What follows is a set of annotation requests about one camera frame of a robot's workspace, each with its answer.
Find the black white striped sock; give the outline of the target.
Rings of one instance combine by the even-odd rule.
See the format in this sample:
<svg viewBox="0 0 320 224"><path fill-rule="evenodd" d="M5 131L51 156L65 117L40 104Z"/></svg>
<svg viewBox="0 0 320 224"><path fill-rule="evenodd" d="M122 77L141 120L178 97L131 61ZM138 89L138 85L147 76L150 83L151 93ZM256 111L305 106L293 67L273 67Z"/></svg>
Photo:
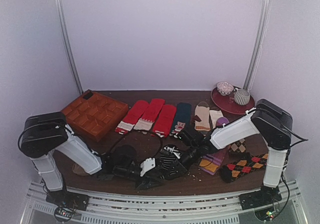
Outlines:
<svg viewBox="0 0 320 224"><path fill-rule="evenodd" d="M182 152L177 146L169 144L163 147L160 151L161 170L167 171L171 164L180 159Z"/></svg>

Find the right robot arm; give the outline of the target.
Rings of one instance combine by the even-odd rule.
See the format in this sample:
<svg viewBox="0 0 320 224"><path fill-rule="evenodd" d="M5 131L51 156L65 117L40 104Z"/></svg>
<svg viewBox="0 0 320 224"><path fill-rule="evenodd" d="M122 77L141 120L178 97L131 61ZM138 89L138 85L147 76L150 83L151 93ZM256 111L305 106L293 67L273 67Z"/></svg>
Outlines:
<svg viewBox="0 0 320 224"><path fill-rule="evenodd" d="M184 127L178 138L189 148L173 161L164 177L166 180L178 178L188 172L199 158L213 154L228 145L260 134L268 148L264 188L256 194L260 204L268 204L276 195L275 187L280 182L285 159L291 144L293 118L284 109L266 99L260 99L256 106L238 120L217 127L203 136L191 126Z"/></svg>

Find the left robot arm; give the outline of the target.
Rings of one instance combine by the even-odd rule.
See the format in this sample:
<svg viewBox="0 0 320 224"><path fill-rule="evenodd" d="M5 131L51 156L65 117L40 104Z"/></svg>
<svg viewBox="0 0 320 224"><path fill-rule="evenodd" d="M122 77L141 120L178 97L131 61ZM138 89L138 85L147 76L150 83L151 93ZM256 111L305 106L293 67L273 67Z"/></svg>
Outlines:
<svg viewBox="0 0 320 224"><path fill-rule="evenodd" d="M113 176L135 181L136 189L162 186L158 162L154 157L137 162L137 152L131 145L114 145L107 153L91 149L67 124L62 112L31 116L24 123L18 141L19 150L33 162L48 192L61 206L72 201L65 180L58 170L53 153L59 151L78 164L86 174L100 180Z"/></svg>

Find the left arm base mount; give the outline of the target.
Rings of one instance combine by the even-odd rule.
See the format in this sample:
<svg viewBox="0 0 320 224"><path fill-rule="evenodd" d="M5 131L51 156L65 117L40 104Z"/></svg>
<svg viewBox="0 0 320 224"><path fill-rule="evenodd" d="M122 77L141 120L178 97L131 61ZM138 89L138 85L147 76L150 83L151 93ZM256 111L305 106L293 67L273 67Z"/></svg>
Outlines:
<svg viewBox="0 0 320 224"><path fill-rule="evenodd" d="M86 211L89 196L62 189L59 191L46 191L46 201L56 205L54 217L59 222L70 221L77 210Z"/></svg>

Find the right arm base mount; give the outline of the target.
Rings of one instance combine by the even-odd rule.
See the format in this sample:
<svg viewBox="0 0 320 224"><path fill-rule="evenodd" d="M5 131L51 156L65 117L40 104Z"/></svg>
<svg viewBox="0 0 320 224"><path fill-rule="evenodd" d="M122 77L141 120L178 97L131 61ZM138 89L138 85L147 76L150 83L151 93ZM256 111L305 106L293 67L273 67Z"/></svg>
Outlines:
<svg viewBox="0 0 320 224"><path fill-rule="evenodd" d="M260 190L241 194L239 201L242 210L254 209L260 221L271 221L277 214L276 203L282 200L279 188L262 186Z"/></svg>

